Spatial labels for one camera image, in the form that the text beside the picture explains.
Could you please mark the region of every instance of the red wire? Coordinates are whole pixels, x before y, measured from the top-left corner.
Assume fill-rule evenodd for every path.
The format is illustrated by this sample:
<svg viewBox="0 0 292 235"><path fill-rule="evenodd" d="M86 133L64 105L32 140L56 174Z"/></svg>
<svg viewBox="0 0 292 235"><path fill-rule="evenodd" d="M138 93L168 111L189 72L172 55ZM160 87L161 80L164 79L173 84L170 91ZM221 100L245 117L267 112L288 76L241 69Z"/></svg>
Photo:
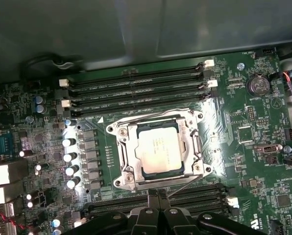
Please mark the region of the red wire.
<svg viewBox="0 0 292 235"><path fill-rule="evenodd" d="M286 72L283 72L283 75L285 76L287 82L291 82L291 78Z"/></svg>
<svg viewBox="0 0 292 235"><path fill-rule="evenodd" d="M24 230L24 229L28 228L28 227L26 227L26 226L24 226L22 224L18 224L17 222L15 222L15 220L6 217L3 213L0 213L0 216L3 219L3 221L10 222L11 224L13 224L14 226L19 227L20 229Z"/></svg>

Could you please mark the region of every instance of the green circuit board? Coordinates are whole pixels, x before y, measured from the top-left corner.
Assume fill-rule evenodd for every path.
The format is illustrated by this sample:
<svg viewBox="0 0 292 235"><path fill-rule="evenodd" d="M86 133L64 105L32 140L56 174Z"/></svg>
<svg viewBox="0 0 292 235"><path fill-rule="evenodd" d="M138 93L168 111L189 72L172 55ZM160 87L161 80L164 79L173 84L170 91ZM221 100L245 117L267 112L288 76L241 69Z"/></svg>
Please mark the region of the green circuit board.
<svg viewBox="0 0 292 235"><path fill-rule="evenodd" d="M71 212L79 211L85 205L146 195L146 191L130 192L113 186L112 182L120 175L121 170L115 136L108 134L106 127L127 116L190 108L204 114L203 121L198 125L202 153L204 162L214 168L211 175L194 183L192 187L211 183L235 187L240 208L238 214L231 215L232 219L267 234L271 232L271 220L278 219L284 224L287 234L292 234L292 166L283 163L284 158L292 157L292 151L277 151L271 154L256 151L257 146L265 144L280 144L292 148L292 140L286 134L291 124L283 81L278 77L271 79L269 92L260 97L251 96L246 90L247 81L254 74L268 76L279 72L279 60L275 53L258 57L254 51L237 52L86 72L71 75L69 79L88 82L123 76L132 70L138 74L176 70L206 61L211 62L211 65L205 68L208 71L205 77L217 80L218 86L212 88L217 91L217 97L196 101L196 92L170 94L160 96L158 100L161 105L154 107L150 104L148 107L122 111L119 104L112 104L115 108L111 108L112 105L98 105L94 108L97 115L93 112L92 115L76 118L75 136L85 132L92 133L89 141L92 142L92 150L98 153L101 172L101 186L98 188L92 188L91 182L86 179L87 159L79 160L82 182L78 189L66 187L69 177L65 175L64 170L69 164L62 160L62 136L66 126L63 109L60 107L61 101L56 97L56 91L60 89L58 79L32 82L29 84L32 86L29 92L27 85L24 87L19 83L0 84L0 97L7 100L8 106L8 110L0 112L0 124L12 134L14 157L17 157L23 145L35 153L33 157L28 158L30 176L24 180L26 192L53 188L54 203L47 208L26 209L26 217L30 218L39 211L46 211L48 220L42 227L43 234L49 235L53 229L51 220L56 215L64 217L64 227L68 230L73 227ZM244 64L243 69L238 68L240 63ZM91 89L83 87L79 91L87 92ZM44 114L35 111L34 97L37 95L46 100L44 105L47 111ZM182 98L186 102L166 105L171 98ZM112 111L100 114L98 111L105 107ZM33 119L31 123L27 122L28 116ZM27 132L25 141L25 138L21 137L22 131ZM39 176L34 174L34 165L37 163L49 164L49 168Z"/></svg>

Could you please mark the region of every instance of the screw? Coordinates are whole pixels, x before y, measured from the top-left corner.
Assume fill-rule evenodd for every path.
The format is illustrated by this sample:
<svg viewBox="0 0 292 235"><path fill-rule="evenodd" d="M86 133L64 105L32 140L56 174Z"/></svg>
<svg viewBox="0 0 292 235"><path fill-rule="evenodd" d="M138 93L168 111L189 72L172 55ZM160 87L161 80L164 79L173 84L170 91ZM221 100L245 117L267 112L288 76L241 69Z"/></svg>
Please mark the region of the screw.
<svg viewBox="0 0 292 235"><path fill-rule="evenodd" d="M170 212L171 214L177 214L177 209L171 209L169 212Z"/></svg>
<svg viewBox="0 0 292 235"><path fill-rule="evenodd" d="M121 219L121 216L119 216L119 215L115 215L115 216L113 216L112 218L113 218L113 219Z"/></svg>
<svg viewBox="0 0 292 235"><path fill-rule="evenodd" d="M126 136L126 134L127 134L127 130L126 130L125 128L121 128L121 129L119 130L119 134L120 134L120 136Z"/></svg>
<svg viewBox="0 0 292 235"><path fill-rule="evenodd" d="M237 66L238 70L242 71L245 69L245 64L243 63L238 63L238 66Z"/></svg>
<svg viewBox="0 0 292 235"><path fill-rule="evenodd" d="M209 215L209 214L204 214L203 218L204 219L212 219L213 217L211 215Z"/></svg>
<svg viewBox="0 0 292 235"><path fill-rule="evenodd" d="M292 148L291 148L291 146L286 145L286 146L284 146L283 151L285 153L291 153L292 152Z"/></svg>
<svg viewBox="0 0 292 235"><path fill-rule="evenodd" d="M132 174L127 174L126 175L126 181L131 182L133 180L133 175Z"/></svg>

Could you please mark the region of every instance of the black cable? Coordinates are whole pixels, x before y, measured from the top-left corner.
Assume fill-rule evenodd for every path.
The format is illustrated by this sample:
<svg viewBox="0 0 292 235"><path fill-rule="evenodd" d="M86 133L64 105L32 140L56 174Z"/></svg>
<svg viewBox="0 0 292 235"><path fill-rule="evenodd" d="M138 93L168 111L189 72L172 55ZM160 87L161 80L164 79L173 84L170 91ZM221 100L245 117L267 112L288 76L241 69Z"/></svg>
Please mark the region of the black cable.
<svg viewBox="0 0 292 235"><path fill-rule="evenodd" d="M64 58L55 53L43 53L38 56L35 56L31 59L25 60L20 63L20 80L25 82L28 80L27 70L33 66L34 64L43 62L43 61L53 61L55 64L63 64L65 63Z"/></svg>

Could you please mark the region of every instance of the capacitor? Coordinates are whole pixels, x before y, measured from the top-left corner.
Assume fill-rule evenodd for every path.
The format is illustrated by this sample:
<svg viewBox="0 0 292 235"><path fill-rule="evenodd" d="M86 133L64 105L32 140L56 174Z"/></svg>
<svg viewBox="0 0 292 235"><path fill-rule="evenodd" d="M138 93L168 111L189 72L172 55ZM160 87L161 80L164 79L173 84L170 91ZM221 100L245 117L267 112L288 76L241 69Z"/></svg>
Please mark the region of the capacitor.
<svg viewBox="0 0 292 235"><path fill-rule="evenodd" d="M61 224L63 224L63 218L58 215L53 219L51 224L54 228L58 228Z"/></svg>
<svg viewBox="0 0 292 235"><path fill-rule="evenodd" d="M73 189L80 181L81 179L79 177L73 177L67 182L67 187Z"/></svg>
<svg viewBox="0 0 292 235"><path fill-rule="evenodd" d="M34 98L35 104L45 104L46 100L43 99L40 95L36 96Z"/></svg>
<svg viewBox="0 0 292 235"><path fill-rule="evenodd" d="M62 145L64 147L69 147L69 146L74 145L74 144L76 144L76 139L65 139L62 141Z"/></svg>
<svg viewBox="0 0 292 235"><path fill-rule="evenodd" d="M5 104L0 104L0 111L5 111L8 109L8 106Z"/></svg>
<svg viewBox="0 0 292 235"><path fill-rule="evenodd" d="M39 105L36 106L35 110L39 114L45 114L47 112L47 107L45 107L42 104L39 104Z"/></svg>
<svg viewBox="0 0 292 235"><path fill-rule="evenodd" d="M25 121L28 123L28 124L32 124L34 122L34 118L32 116L27 116L25 118Z"/></svg>
<svg viewBox="0 0 292 235"><path fill-rule="evenodd" d="M77 158L77 153L67 153L63 156L63 160L67 163Z"/></svg>
<svg viewBox="0 0 292 235"><path fill-rule="evenodd" d="M66 119L66 120L64 121L64 124L65 124L66 126L75 126L75 125L76 125L76 120Z"/></svg>
<svg viewBox="0 0 292 235"><path fill-rule="evenodd" d="M33 200L36 197L38 197L38 191L34 191L34 192L31 192L31 193L29 193L29 194L26 195L26 199L28 201Z"/></svg>
<svg viewBox="0 0 292 235"><path fill-rule="evenodd" d="M64 232L63 226L57 227L55 230L53 230L52 235L61 235Z"/></svg>
<svg viewBox="0 0 292 235"><path fill-rule="evenodd" d="M269 92L270 83L263 75L256 74L247 81L246 90L251 96L260 97Z"/></svg>
<svg viewBox="0 0 292 235"><path fill-rule="evenodd" d="M43 163L43 164L37 164L35 166L35 170L41 171L42 169L47 169L49 167L48 163Z"/></svg>
<svg viewBox="0 0 292 235"><path fill-rule="evenodd" d="M20 157L29 157L29 156L32 156L32 155L34 155L32 150L22 150L22 151L19 152L19 156Z"/></svg>
<svg viewBox="0 0 292 235"><path fill-rule="evenodd" d="M27 203L27 207L28 208L33 208L33 207L35 207L35 206L38 206L40 203L39 203L39 198L35 198L35 199L33 199L32 201L29 201L28 203Z"/></svg>
<svg viewBox="0 0 292 235"><path fill-rule="evenodd" d="M42 228L40 226L37 226L28 233L28 235L37 235L39 232L42 231Z"/></svg>
<svg viewBox="0 0 292 235"><path fill-rule="evenodd" d="M4 97L0 97L0 104L6 104L7 103L7 99Z"/></svg>
<svg viewBox="0 0 292 235"><path fill-rule="evenodd" d="M78 165L71 165L66 169L66 175L73 176L79 170Z"/></svg>
<svg viewBox="0 0 292 235"><path fill-rule="evenodd" d="M292 153L292 147L288 146L288 145L284 146L283 152L284 153Z"/></svg>

